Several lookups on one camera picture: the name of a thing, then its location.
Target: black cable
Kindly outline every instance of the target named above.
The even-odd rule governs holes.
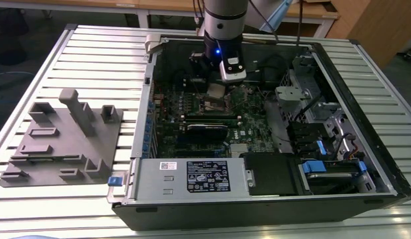
[[[179,25],[182,24],[183,20],[186,19],[186,17],[183,16],[180,21],[179,21]]]
[[[195,17],[198,18],[196,1],[195,0],[192,0],[192,1],[194,1]]]
[[[198,0],[198,6],[199,6],[199,12],[200,12],[200,17],[204,18],[204,14],[203,14],[203,8],[200,6],[200,1]]]
[[[267,63],[272,58],[278,58],[283,61],[284,65],[286,65],[286,69],[290,69],[290,62],[287,61],[287,59],[279,54],[279,53],[274,53],[270,56],[267,56],[259,63],[258,63],[258,68],[260,68],[262,64]]]
[[[48,13],[48,15],[46,16],[46,18],[50,18],[52,16],[52,10],[50,10],[51,12]]]
[[[347,136],[350,136],[350,135],[352,135],[352,133],[346,132],[346,133],[343,134],[343,136],[340,137],[340,140],[339,140],[339,142],[338,142],[338,145],[336,145],[336,148],[335,148],[335,151],[334,151],[332,161],[336,161],[336,157],[338,157],[338,152],[339,152],[339,149],[340,149],[340,145],[343,144],[344,138],[346,138]]]
[[[0,73],[0,76],[4,75],[4,74],[27,74],[27,75],[35,76],[34,73],[26,72],[26,71],[8,71],[8,72],[2,72],[2,73]]]
[[[276,30],[274,29],[272,25],[270,24],[270,22],[267,21],[266,17],[264,17],[263,14],[260,13],[260,10],[258,9],[258,7],[256,7],[256,5],[254,4],[252,0],[250,0],[250,4],[251,4],[254,10],[258,12],[258,14],[260,15],[260,17],[263,18],[267,27],[272,30],[272,34],[274,34],[274,37],[276,38],[276,44],[278,44],[278,43],[279,43],[279,37],[278,37],[278,34],[276,34]]]
[[[284,138],[280,138],[278,135],[275,135],[275,136],[276,136],[276,138],[280,139],[282,141],[286,141],[286,142],[288,142],[288,143],[294,143],[292,141],[290,141],[290,140],[287,140],[287,139],[284,139]]]
[[[299,116],[307,112],[307,110],[314,106],[315,103],[318,103],[319,99],[322,98],[322,93],[311,100],[311,102],[308,103],[308,105],[299,111],[299,113],[296,114],[294,121],[298,120]]]
[[[303,11],[304,11],[304,1],[299,0],[299,24],[298,24],[298,34],[296,34],[296,46],[299,46],[300,25],[303,24]]]

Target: power supply label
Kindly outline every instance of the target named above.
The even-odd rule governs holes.
[[[187,162],[187,190],[191,193],[230,192],[227,161]]]

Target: cable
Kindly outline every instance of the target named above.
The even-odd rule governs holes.
[[[48,15],[46,16],[47,19],[51,19],[51,16],[52,16],[52,10],[50,10],[50,13]]]
[[[290,69],[290,62],[287,61],[287,59],[279,54],[279,53],[274,53],[270,56],[267,56],[259,63],[258,63],[258,68],[260,67],[267,67],[266,65],[262,66],[262,64],[267,63],[272,58],[278,58],[283,61],[284,65],[286,65],[286,69]]]
[[[210,109],[212,109],[212,110],[215,110],[215,111],[222,111],[222,112],[226,112],[226,110],[222,110],[222,109],[214,108],[214,107],[207,106],[207,105],[204,105],[204,104],[199,104],[199,105],[200,105],[200,106],[203,106],[203,107],[206,107],[206,108],[210,108]]]
[[[292,141],[290,141],[290,140],[287,140],[287,139],[280,138],[278,135],[275,135],[275,136],[276,136],[276,138],[278,138],[278,139],[280,139],[282,141],[286,141],[286,142],[288,142],[288,143],[294,143]]]
[[[186,17],[183,16],[180,21],[179,21],[179,25],[182,24],[183,20],[186,19]]]
[[[198,10],[196,10],[196,1],[195,1],[195,0],[192,0],[192,1],[194,1],[195,17],[199,18],[199,17],[198,17]]]
[[[259,93],[260,93],[260,95],[263,96],[263,98],[266,99],[266,96],[264,96],[264,94],[263,94],[263,92],[262,92],[262,90],[260,90],[260,88],[258,87],[258,90],[259,90]]]
[[[31,72],[26,72],[26,71],[8,71],[8,72],[2,72],[2,73],[0,73],[0,76],[4,75],[4,74],[28,74],[28,75],[35,76],[35,74],[32,74]]]
[[[354,140],[350,141],[351,142],[351,145],[354,146],[354,151],[348,154],[348,160],[352,159],[352,156],[359,152],[359,147],[358,145],[355,144]]]
[[[304,11],[304,1],[299,0],[299,24],[298,24],[298,34],[296,34],[296,46],[299,46],[300,25],[303,24],[303,11]]]
[[[235,105],[234,107],[231,107],[231,110],[232,110],[234,108],[236,108],[238,106],[243,105],[247,101],[248,101],[248,100],[244,100],[244,101],[242,101],[240,103],[238,103],[238,105]]]
[[[200,6],[200,1],[198,0],[198,6],[199,6],[199,12],[200,12],[200,17],[204,18],[204,14],[203,14],[203,8]]]
[[[270,24],[270,22],[267,21],[266,17],[264,17],[263,14],[260,13],[260,10],[258,9],[258,7],[256,7],[256,5],[254,4],[252,0],[250,0],[250,4],[251,4],[254,10],[258,12],[258,14],[260,15],[260,17],[263,18],[267,27],[272,30],[272,34],[274,34],[274,37],[276,38],[276,44],[278,44],[278,43],[279,43],[279,37],[278,37],[278,34],[276,34],[276,30],[274,29],[272,25]]]
[[[307,110],[314,106],[315,103],[318,103],[319,99],[322,98],[322,93],[311,100],[311,102],[308,103],[308,105],[299,111],[299,113],[296,114],[294,121],[298,120],[299,116],[307,112]]]
[[[340,149],[340,145],[343,144],[343,141],[346,139],[347,136],[352,135],[352,133],[348,133],[346,132],[343,134],[343,136],[340,137],[340,140],[338,142],[338,145],[336,145],[336,148],[335,148],[335,151],[334,151],[334,156],[332,156],[332,161],[336,161],[336,157],[338,157],[338,152],[339,152],[339,149]]]

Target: desk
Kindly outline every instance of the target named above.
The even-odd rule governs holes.
[[[131,13],[139,16],[140,28],[150,28],[150,15],[195,16],[192,0],[2,0],[0,7]],[[328,12],[323,5],[304,3],[303,22],[319,25],[314,37],[326,37],[338,18],[339,14]],[[290,7],[283,22],[299,22],[298,3]]]
[[[27,92],[0,132],[0,174],[27,132],[34,102],[62,106],[60,89],[76,88],[91,107],[115,105],[124,109],[114,171],[130,168],[131,146],[138,119],[139,98],[147,60],[144,40],[151,33],[196,35],[195,31],[128,27],[78,26],[66,30]],[[244,34],[246,38],[272,40],[271,35]],[[282,40],[295,40],[280,36]],[[387,145],[411,184],[411,108],[363,48],[348,40],[304,38],[320,42],[354,97]],[[115,71],[130,64],[138,71]],[[339,223],[280,225],[275,227],[211,230],[134,232],[115,215],[107,201],[107,184],[0,187],[0,239],[26,235],[58,238],[220,238],[308,239],[411,238],[411,201],[391,209],[368,211]],[[124,196],[118,187],[115,197]]]

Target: blue tab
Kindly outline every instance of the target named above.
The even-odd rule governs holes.
[[[110,177],[108,186],[110,187],[122,187],[123,186],[123,177]]]
[[[320,153],[323,155],[327,155],[326,148],[324,148],[322,140],[318,140],[318,145],[319,145],[319,148],[320,148]]]
[[[362,172],[366,172],[367,171],[367,167],[366,167],[366,164],[363,161],[359,162],[359,168],[360,168],[360,171]]]
[[[323,173],[326,172],[326,167],[323,161],[311,160],[303,163],[304,173]]]
[[[310,171],[311,171],[307,162],[303,163],[303,170],[304,170],[304,173],[310,173]]]

